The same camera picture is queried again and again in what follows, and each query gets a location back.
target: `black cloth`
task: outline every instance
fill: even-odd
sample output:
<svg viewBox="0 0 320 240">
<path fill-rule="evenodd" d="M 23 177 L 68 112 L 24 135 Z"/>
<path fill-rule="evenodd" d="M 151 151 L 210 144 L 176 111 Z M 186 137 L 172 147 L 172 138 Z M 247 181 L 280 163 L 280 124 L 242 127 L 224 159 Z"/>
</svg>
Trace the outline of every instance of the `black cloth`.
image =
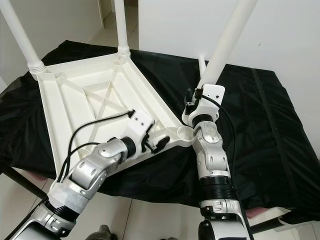
<svg viewBox="0 0 320 240">
<path fill-rule="evenodd" d="M 117 49 L 65 41 L 45 65 L 116 53 Z M 184 96 L 199 82 L 197 59 L 131 51 L 131 59 L 181 119 Z M 284 207 L 320 220 L 320 165 L 286 90 L 274 72 L 226 65 L 217 84 L 237 131 L 234 182 L 246 209 Z M 220 113 L 223 148 L 232 156 L 232 132 Z M 55 166 L 38 83 L 27 73 L 1 95 L 0 159 L 54 178 Z M 198 206 L 199 181 L 192 149 L 174 147 L 109 178 L 100 192 L 149 202 Z"/>
</svg>

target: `floor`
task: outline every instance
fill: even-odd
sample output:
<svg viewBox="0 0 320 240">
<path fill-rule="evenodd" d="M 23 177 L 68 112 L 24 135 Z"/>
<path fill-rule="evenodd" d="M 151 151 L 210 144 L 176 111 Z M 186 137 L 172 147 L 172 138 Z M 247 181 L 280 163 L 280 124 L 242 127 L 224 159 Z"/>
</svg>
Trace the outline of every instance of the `floor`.
<svg viewBox="0 0 320 240">
<path fill-rule="evenodd" d="M 139 49 L 138 8 L 134 4 L 125 8 L 128 45 Z M 104 20 L 100 30 L 89 42 L 94 45 L 117 47 L 117 26 L 114 13 Z M 35 180 L 29 173 L 18 171 L 45 192 L 52 180 Z M 39 202 L 5 175 L 0 175 L 0 239 L 4 239 Z M 283 212 L 273 208 L 250 219 L 251 225 L 272 219 Z M 108 225 L 119 240 L 160 240 L 175 237 L 180 240 L 198 239 L 198 225 L 203 218 L 198 208 L 181 204 L 149 203 L 126 197 L 113 197 L 97 193 L 77 220 L 67 240 L 85 239 L 96 232 L 101 224 Z M 320 224 L 314 223 L 281 232 L 273 229 L 254 235 L 255 240 L 320 240 Z"/>
</svg>

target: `black cable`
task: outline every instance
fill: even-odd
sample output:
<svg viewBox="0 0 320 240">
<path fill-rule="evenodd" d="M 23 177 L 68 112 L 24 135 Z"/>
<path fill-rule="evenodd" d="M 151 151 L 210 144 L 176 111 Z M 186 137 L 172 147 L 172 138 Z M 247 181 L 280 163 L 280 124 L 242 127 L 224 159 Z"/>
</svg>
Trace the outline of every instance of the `black cable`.
<svg viewBox="0 0 320 240">
<path fill-rule="evenodd" d="M 207 97 L 205 95 L 201 95 L 201 98 L 206 99 L 208 101 L 210 101 L 211 103 L 213 103 L 214 105 L 216 105 L 218 108 L 221 109 L 221 111 L 224 113 L 224 115 L 226 116 L 227 120 L 229 121 L 229 124 L 231 126 L 232 129 L 232 135 L 233 135 L 233 152 L 232 152 L 232 166 L 231 166 L 231 181 L 233 179 L 233 176 L 235 175 L 235 169 L 236 169 L 236 151 L 237 151 L 237 144 L 236 144 L 236 137 L 237 137 L 237 132 L 236 132 L 236 128 L 234 123 L 232 122 L 232 119 L 230 117 L 230 115 L 228 114 L 228 112 L 219 104 L 217 103 L 215 100 L 213 100 L 210 97 Z"/>
<path fill-rule="evenodd" d="M 85 146 L 88 146 L 88 145 L 98 145 L 98 144 L 99 144 L 99 142 L 87 142 L 87 143 L 85 143 L 85 144 L 82 144 L 82 145 L 78 146 L 76 149 L 74 149 L 72 152 L 70 152 L 70 154 L 68 154 L 67 157 L 71 157 L 72 154 L 74 154 L 76 151 L 78 151 L 79 149 L 81 149 L 81 148 L 83 148 L 83 147 L 85 147 Z M 57 183 L 60 182 L 60 180 L 61 180 L 61 178 L 62 178 L 62 175 L 63 175 L 63 173 L 64 173 L 64 169 L 65 169 L 66 164 L 67 164 L 67 157 L 65 158 L 65 160 L 64 160 L 64 162 L 63 162 L 63 164 L 62 164 L 59 177 L 57 178 Z"/>
<path fill-rule="evenodd" d="M 78 127 L 72 134 L 71 138 L 70 138 L 70 141 L 69 141 L 69 147 L 68 147 L 68 153 L 67 153 L 67 156 L 66 156 L 66 159 L 62 165 L 62 168 L 61 168 L 61 172 L 59 174 L 59 177 L 58 177 L 58 180 L 60 181 L 62 179 L 62 174 L 63 174 L 63 171 L 64 171 L 64 168 L 65 168 L 65 174 L 64 174 L 64 178 L 69 174 L 69 170 L 70 170 L 70 158 L 71 158 L 71 147 L 72 147 L 72 143 L 74 141 L 74 138 L 76 136 L 76 134 L 83 128 L 89 126 L 89 125 L 92 125 L 92 124 L 97 124 L 97 123 L 100 123 L 100 122 L 104 122 L 104 121 L 108 121 L 108 120 L 112 120 L 112 119 L 116 119 L 116 118 L 120 118 L 122 116 L 125 116 L 125 115 L 128 115 L 129 117 L 133 114 L 133 111 L 127 111 L 127 112 L 124 112 L 120 115 L 116 115 L 116 116 L 110 116 L 110 117 L 105 117 L 105 118 L 102 118 L 102 119 L 99 119 L 99 120 L 95 120 L 95 121 L 90 121 L 80 127 Z"/>
</svg>

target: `white pipe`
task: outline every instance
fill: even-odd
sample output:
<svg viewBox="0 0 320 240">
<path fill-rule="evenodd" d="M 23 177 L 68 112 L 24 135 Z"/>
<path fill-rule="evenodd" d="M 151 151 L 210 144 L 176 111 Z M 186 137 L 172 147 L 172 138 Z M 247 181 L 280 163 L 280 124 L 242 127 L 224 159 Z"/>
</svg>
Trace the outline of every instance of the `white pipe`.
<svg viewBox="0 0 320 240">
<path fill-rule="evenodd" d="M 127 26 L 124 0 L 115 0 L 115 19 L 116 29 L 118 33 L 118 55 L 119 57 L 126 57 L 130 55 L 130 49 L 127 39 Z"/>
<path fill-rule="evenodd" d="M 238 0 L 218 45 L 200 79 L 203 84 L 216 84 L 258 0 Z"/>
<path fill-rule="evenodd" d="M 0 10 L 18 43 L 27 65 L 32 74 L 43 72 L 46 67 L 34 50 L 24 28 L 22 27 L 15 10 L 9 0 L 0 0 Z"/>
<path fill-rule="evenodd" d="M 205 62 L 204 56 L 201 55 L 198 61 L 199 61 L 200 78 L 202 78 L 206 70 L 206 62 Z"/>
</svg>

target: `black fabric cover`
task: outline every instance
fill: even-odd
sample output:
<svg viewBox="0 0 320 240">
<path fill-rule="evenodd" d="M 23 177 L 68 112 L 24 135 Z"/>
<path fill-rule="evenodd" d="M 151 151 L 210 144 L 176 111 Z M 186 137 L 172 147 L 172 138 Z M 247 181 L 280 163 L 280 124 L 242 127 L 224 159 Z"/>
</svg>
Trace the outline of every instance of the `black fabric cover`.
<svg viewBox="0 0 320 240">
<path fill-rule="evenodd" d="M 114 47 L 65 41 L 43 62 L 53 65 L 116 52 Z M 199 81 L 198 60 L 136 50 L 131 59 L 181 119 L 185 91 Z M 225 86 L 222 106 L 237 131 L 234 182 L 244 207 L 284 207 L 304 221 L 320 220 L 319 161 L 275 73 L 226 65 L 217 84 Z M 231 129 L 223 114 L 217 126 L 231 159 Z M 38 83 L 29 73 L 1 95 L 0 159 L 50 178 L 56 175 Z M 192 147 L 174 147 L 107 178 L 99 191 L 198 206 L 195 153 Z"/>
</svg>

